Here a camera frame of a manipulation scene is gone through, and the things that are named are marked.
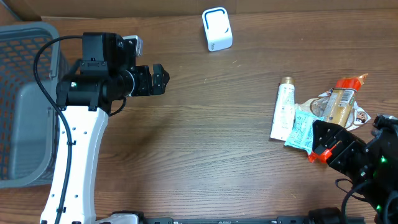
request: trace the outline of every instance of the white bottle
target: white bottle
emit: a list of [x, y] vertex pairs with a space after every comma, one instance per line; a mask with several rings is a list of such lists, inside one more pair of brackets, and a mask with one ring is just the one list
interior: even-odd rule
[[284, 77], [280, 81], [276, 99], [271, 138], [286, 141], [294, 122], [294, 79]]

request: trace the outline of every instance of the pile of grocery items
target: pile of grocery items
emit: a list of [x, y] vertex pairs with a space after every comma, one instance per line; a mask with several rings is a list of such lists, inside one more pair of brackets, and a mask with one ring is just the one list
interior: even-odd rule
[[294, 79], [284, 77], [279, 85], [271, 138], [285, 141], [285, 146], [303, 149], [310, 155], [314, 121], [339, 124], [348, 131], [367, 123], [371, 117], [355, 101], [367, 75], [342, 78], [334, 88], [302, 104], [294, 103]]

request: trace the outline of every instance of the wooden tabletop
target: wooden tabletop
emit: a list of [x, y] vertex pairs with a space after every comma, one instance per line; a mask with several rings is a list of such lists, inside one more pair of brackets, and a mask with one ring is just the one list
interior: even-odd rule
[[[98, 218], [116, 210], [265, 218], [341, 206], [345, 193], [334, 185], [341, 174], [269, 139], [278, 83], [294, 77], [295, 100], [303, 103], [341, 77], [369, 73], [358, 104], [372, 119], [397, 115], [398, 10], [238, 14], [230, 21], [233, 46], [213, 53], [200, 16], [50, 22], [61, 36], [136, 34], [144, 40], [137, 63], [161, 63], [170, 73], [164, 95], [129, 98], [109, 119], [96, 176]], [[79, 40], [61, 45], [71, 63], [81, 57]], [[370, 140], [370, 123], [354, 133]], [[0, 190], [0, 222], [38, 223], [49, 190]], [[375, 211], [351, 199], [348, 215], [372, 223]]]

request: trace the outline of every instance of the bottle cap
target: bottle cap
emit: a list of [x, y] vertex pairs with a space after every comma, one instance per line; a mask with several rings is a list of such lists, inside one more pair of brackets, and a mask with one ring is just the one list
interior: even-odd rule
[[294, 78], [292, 77], [283, 77], [280, 81], [280, 84], [292, 84], [294, 85]]

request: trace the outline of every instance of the plastic crate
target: plastic crate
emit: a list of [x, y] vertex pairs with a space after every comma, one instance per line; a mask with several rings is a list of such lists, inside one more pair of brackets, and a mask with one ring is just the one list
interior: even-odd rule
[[[57, 119], [32, 65], [41, 46], [57, 37], [57, 30], [44, 22], [0, 27], [0, 188], [52, 181]], [[39, 76], [53, 99], [58, 74], [68, 68], [59, 42], [40, 57]]]

